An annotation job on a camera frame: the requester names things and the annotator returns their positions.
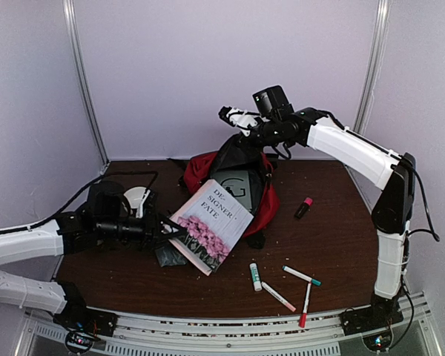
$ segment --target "wooden table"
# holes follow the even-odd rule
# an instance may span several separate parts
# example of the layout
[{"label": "wooden table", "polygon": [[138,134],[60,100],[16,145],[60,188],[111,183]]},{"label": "wooden table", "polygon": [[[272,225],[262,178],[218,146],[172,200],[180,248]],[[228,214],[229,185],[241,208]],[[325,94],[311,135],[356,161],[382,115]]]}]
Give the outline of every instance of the wooden table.
[{"label": "wooden table", "polygon": [[[176,211],[188,198],[178,186],[180,168],[167,161],[112,162],[109,171],[157,170],[159,211]],[[114,177],[126,188],[147,177]],[[254,292],[249,263],[264,281],[301,312],[306,283],[287,265],[322,282],[311,289],[309,312],[369,303],[377,270],[378,239],[346,169],[335,161],[280,162],[274,186],[281,206],[264,234],[263,250],[238,242],[210,277],[192,265],[161,268],[151,251],[118,243],[66,256],[58,279],[74,282],[89,306],[175,317],[262,317],[291,314],[265,291]],[[306,198],[314,200],[301,219],[293,218]]]}]

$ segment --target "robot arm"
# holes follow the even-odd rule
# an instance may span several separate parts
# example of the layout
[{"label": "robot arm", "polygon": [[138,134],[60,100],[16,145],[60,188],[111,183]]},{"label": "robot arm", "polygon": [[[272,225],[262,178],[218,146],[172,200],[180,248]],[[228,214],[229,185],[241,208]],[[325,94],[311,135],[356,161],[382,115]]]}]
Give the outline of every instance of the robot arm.
[{"label": "robot arm", "polygon": [[[185,234],[178,225],[158,214],[156,194],[147,189],[138,202],[122,199],[123,187],[101,182],[90,187],[85,204],[75,212],[60,213],[54,219],[0,230],[0,265],[32,257],[74,254],[99,245],[105,239],[137,241],[153,247],[160,241]],[[136,216],[120,216],[122,203],[136,210]],[[164,225],[174,228],[161,233]],[[77,287],[66,282],[41,282],[0,270],[0,303],[45,310],[60,325],[87,332],[94,323],[100,334],[112,335],[116,315],[89,309]]]},{"label": "robot arm", "polygon": [[406,233],[412,216],[415,159],[386,150],[342,126],[329,112],[306,108],[294,112],[280,86],[253,95],[260,114],[222,108],[220,118],[238,127],[244,140],[263,148],[283,143],[322,151],[355,169],[383,191],[372,212],[378,231],[378,278],[375,294],[398,295],[408,258]]}]

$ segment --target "white marker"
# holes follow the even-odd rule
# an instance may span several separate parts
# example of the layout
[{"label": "white marker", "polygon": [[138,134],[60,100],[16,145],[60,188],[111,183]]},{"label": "white marker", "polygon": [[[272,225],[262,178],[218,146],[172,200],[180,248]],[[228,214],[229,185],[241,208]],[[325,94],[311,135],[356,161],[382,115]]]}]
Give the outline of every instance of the white marker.
[{"label": "white marker", "polygon": [[255,291],[262,291],[262,285],[260,284],[259,271],[257,270],[257,264],[251,263],[249,265],[251,269],[252,283],[254,284]]},{"label": "white marker", "polygon": [[267,283],[262,282],[262,288],[264,288],[267,292],[269,292],[270,294],[272,294],[272,297],[274,297],[275,299],[277,299],[279,302],[281,302],[284,306],[286,306],[287,308],[290,309],[291,312],[295,311],[295,307],[290,304],[287,299],[285,299],[284,297],[282,297],[280,294],[278,294],[274,289],[272,289]]},{"label": "white marker", "polygon": [[300,328],[305,328],[305,323],[306,323],[306,315],[308,313],[309,310],[309,298],[310,298],[310,290],[312,289],[312,284],[309,283],[308,286],[306,287],[306,295],[305,295],[305,304],[303,305],[303,313],[302,313],[302,317],[300,318],[300,322],[299,322],[299,327]]},{"label": "white marker", "polygon": [[302,272],[295,271],[293,268],[290,268],[288,266],[283,266],[282,269],[285,272],[288,272],[289,274],[293,274],[295,277],[299,277],[302,280],[306,280],[308,283],[313,283],[318,287],[321,286],[321,282],[319,280],[315,280],[315,279],[307,276],[306,274],[303,274]]}]

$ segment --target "red backpack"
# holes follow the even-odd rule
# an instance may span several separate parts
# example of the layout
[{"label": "red backpack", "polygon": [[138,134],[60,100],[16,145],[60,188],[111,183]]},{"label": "red backpack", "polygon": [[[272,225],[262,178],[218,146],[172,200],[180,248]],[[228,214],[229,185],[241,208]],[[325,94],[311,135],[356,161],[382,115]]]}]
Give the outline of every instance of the red backpack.
[{"label": "red backpack", "polygon": [[254,215],[254,219],[243,235],[247,237],[265,228],[274,218],[280,201],[271,184],[274,166],[261,150],[246,146],[240,138],[240,135],[234,135],[218,152],[200,154],[191,158],[186,166],[183,180],[190,194],[194,194],[216,172],[247,171]]}]

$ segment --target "book cover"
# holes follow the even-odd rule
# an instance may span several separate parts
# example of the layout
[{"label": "book cover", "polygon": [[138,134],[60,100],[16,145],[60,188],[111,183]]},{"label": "book cover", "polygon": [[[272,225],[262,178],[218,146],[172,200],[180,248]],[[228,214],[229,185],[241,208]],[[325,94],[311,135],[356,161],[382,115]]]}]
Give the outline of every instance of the book cover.
[{"label": "book cover", "polygon": [[171,219],[188,229],[170,242],[209,275],[223,263],[254,217],[216,180],[208,180]]},{"label": "book cover", "polygon": [[252,213],[251,183],[246,170],[218,171],[212,177]]}]

